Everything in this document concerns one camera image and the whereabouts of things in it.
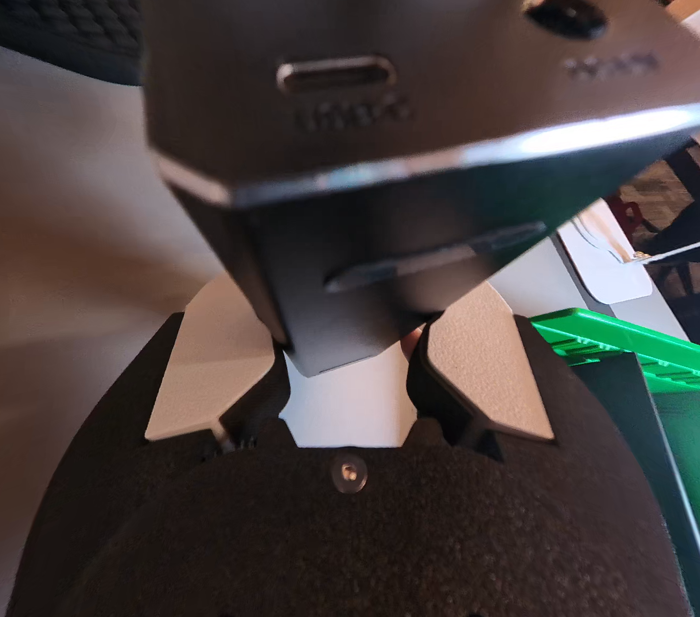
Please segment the white stand pole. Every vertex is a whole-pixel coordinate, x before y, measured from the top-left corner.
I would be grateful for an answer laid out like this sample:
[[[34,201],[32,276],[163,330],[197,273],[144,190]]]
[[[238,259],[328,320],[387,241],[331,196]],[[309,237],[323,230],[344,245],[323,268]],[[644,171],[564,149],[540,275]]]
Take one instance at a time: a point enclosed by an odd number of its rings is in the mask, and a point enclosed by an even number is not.
[[[670,259],[673,259],[674,257],[677,257],[681,254],[686,254],[690,252],[694,252],[699,249],[699,242],[691,243],[688,245],[683,245],[681,247],[674,248],[672,250],[662,252],[662,253],[657,253],[657,254],[648,254],[644,253],[641,251],[634,251],[631,255],[622,255],[618,257],[618,261],[621,264],[627,265],[627,264],[640,264],[640,265],[646,265],[649,263],[655,263],[655,262],[663,262],[663,261],[669,261]]]

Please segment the dark grey usb hub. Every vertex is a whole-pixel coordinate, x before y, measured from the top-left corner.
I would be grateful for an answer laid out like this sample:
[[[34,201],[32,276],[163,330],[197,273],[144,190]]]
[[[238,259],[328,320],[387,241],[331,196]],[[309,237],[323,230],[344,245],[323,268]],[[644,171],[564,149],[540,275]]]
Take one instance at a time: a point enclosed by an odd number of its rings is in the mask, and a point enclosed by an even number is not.
[[[305,376],[372,358],[699,130],[655,0],[143,0],[164,182]]]

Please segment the black divider panel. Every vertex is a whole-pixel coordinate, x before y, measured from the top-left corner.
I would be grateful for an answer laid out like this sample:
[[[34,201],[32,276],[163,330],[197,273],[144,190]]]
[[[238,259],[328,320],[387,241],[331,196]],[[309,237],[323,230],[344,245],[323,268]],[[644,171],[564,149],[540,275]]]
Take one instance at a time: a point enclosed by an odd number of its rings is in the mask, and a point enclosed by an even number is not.
[[[638,356],[632,352],[576,364],[642,468],[669,531],[689,601],[699,601],[699,527]]]

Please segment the white stand base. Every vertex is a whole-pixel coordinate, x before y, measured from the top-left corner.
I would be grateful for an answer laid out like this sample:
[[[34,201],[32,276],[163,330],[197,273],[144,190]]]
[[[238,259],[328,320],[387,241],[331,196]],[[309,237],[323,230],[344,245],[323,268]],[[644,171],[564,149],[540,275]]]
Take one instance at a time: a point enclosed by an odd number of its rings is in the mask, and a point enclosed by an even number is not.
[[[596,301],[612,306],[651,296],[652,280],[642,264],[633,263],[634,248],[603,199],[560,226],[557,235]]]

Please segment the green plastic bin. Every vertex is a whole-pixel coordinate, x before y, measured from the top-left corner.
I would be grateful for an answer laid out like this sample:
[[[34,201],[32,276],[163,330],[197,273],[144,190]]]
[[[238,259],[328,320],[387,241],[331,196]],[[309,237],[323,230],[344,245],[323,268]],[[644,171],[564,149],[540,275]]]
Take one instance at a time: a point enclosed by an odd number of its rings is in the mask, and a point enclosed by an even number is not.
[[[570,367],[638,356],[699,526],[699,344],[582,308],[530,321]]]

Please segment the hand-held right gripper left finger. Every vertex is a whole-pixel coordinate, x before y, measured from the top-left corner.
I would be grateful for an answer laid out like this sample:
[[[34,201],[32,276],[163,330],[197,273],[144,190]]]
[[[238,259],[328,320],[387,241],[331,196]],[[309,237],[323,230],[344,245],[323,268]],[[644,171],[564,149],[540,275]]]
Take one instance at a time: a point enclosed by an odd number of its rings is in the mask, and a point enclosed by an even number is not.
[[[222,273],[185,309],[145,438],[208,431],[226,450],[249,446],[287,402],[284,351]]]

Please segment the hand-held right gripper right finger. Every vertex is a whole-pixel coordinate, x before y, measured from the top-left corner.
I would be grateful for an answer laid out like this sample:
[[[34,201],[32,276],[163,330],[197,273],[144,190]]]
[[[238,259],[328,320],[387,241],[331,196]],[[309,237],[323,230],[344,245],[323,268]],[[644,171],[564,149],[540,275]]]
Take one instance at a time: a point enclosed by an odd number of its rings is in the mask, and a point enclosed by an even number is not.
[[[450,445],[486,445],[496,432],[555,439],[512,309],[487,282],[425,325],[407,394]]]

